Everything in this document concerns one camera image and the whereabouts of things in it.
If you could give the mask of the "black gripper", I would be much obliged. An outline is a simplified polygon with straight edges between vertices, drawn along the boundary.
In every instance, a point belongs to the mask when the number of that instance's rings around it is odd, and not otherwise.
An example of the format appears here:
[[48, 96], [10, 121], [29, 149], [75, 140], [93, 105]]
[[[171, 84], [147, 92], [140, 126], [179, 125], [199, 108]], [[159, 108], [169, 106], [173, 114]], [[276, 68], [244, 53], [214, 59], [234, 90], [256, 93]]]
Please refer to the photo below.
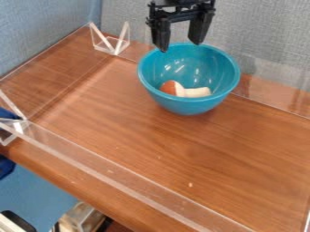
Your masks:
[[171, 37], [171, 23], [190, 21], [187, 38], [202, 44], [215, 12], [215, 0], [151, 0], [147, 25], [151, 26], [152, 43], [165, 53]]

